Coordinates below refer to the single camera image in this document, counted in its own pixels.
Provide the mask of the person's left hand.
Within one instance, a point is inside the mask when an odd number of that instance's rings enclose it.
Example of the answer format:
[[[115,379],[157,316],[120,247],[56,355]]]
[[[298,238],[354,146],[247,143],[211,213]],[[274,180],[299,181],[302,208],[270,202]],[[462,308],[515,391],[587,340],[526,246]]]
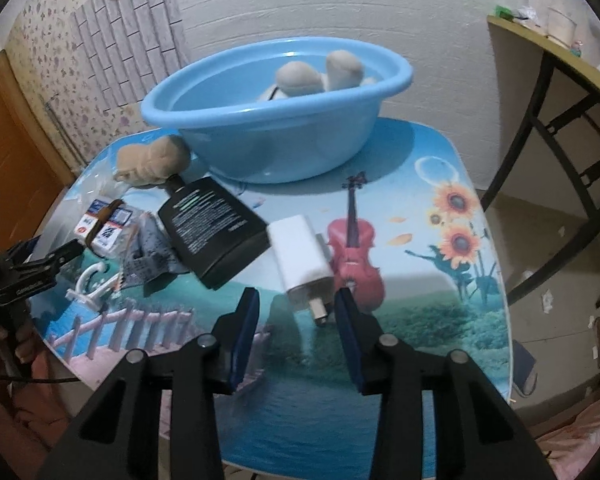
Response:
[[[36,336],[33,322],[27,318],[15,332],[16,348],[12,351],[4,349],[4,341],[9,337],[9,332],[0,326],[0,375],[14,376],[8,370],[7,361],[18,364],[31,364],[38,353],[38,336]]]

